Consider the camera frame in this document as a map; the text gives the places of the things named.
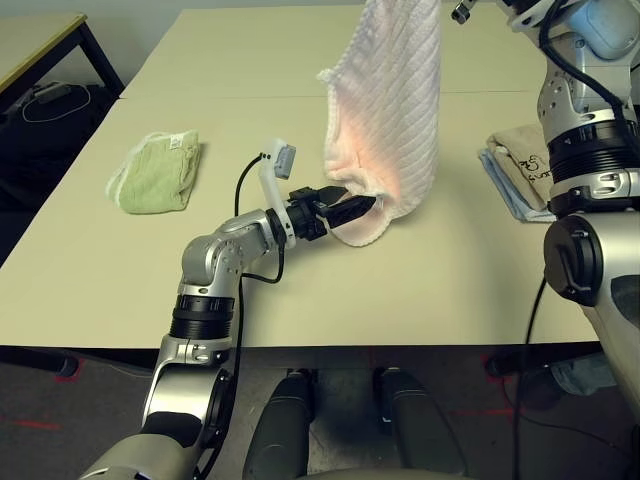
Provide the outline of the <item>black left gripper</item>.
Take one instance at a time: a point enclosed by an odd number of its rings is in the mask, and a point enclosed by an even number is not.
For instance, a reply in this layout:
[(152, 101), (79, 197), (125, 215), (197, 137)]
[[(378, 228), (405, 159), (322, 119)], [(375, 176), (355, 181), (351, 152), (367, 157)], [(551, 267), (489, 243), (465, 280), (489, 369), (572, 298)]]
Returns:
[[(324, 237), (331, 229), (343, 226), (364, 216), (376, 203), (366, 195), (352, 196), (340, 201), (348, 193), (341, 186), (331, 185), (319, 189), (303, 187), (289, 193), (286, 212), (297, 239), (314, 241)], [(330, 206), (329, 202), (338, 202)]]

